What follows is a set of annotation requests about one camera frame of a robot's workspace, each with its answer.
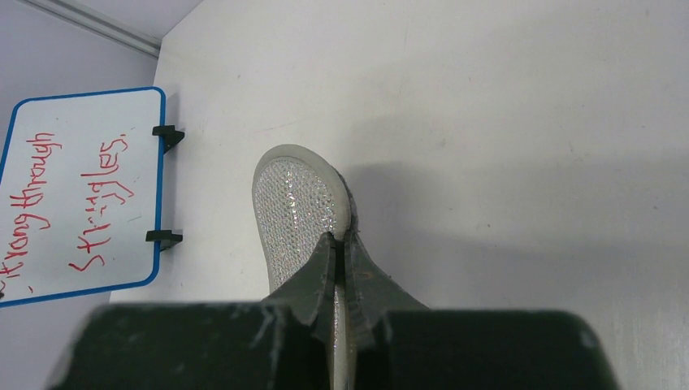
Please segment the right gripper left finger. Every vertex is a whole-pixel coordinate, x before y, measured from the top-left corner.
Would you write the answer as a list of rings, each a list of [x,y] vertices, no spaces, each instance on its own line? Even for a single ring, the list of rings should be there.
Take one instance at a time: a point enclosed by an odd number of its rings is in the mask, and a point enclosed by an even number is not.
[[[325,345],[332,341],[336,239],[323,233],[309,260],[263,301],[288,307],[293,317]]]

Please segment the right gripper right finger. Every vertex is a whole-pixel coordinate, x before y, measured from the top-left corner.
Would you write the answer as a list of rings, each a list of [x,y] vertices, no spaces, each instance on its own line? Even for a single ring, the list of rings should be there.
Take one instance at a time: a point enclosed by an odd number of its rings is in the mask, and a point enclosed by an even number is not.
[[[357,350],[371,349],[375,346],[374,328],[386,312],[426,310],[427,306],[373,262],[356,232],[346,233],[343,245],[350,340]]]

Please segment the blue-framed small whiteboard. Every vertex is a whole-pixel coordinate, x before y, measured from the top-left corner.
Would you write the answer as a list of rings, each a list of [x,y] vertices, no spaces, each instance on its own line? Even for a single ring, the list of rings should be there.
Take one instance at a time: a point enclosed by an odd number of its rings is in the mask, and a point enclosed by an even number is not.
[[[1,305],[137,288],[160,267],[157,87],[28,98],[1,158]]]

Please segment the lower black whiteboard foot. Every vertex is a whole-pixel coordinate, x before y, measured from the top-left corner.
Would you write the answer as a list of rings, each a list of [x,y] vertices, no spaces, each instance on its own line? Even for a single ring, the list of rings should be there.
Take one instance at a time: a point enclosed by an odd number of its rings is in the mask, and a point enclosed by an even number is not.
[[[184,236],[172,230],[150,230],[145,234],[145,241],[154,243],[157,251],[162,252],[181,243]]]

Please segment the black whiteboard foot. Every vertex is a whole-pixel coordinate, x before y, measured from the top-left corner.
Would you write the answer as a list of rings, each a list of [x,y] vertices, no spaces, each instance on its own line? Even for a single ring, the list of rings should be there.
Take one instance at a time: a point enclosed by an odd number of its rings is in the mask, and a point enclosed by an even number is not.
[[[184,236],[172,230],[150,230],[145,234],[145,241],[154,243],[157,251],[162,252],[181,243]]]
[[[152,135],[163,143],[163,153],[174,149],[184,138],[185,132],[178,130],[175,125],[158,125],[152,128]]]

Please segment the upper black whiteboard foot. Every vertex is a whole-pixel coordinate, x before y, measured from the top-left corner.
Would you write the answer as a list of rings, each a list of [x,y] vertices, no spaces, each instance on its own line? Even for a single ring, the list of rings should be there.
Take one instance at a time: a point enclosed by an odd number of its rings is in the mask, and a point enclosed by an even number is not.
[[[152,128],[152,135],[163,143],[163,153],[174,149],[184,138],[185,132],[178,130],[175,125],[158,125]]]

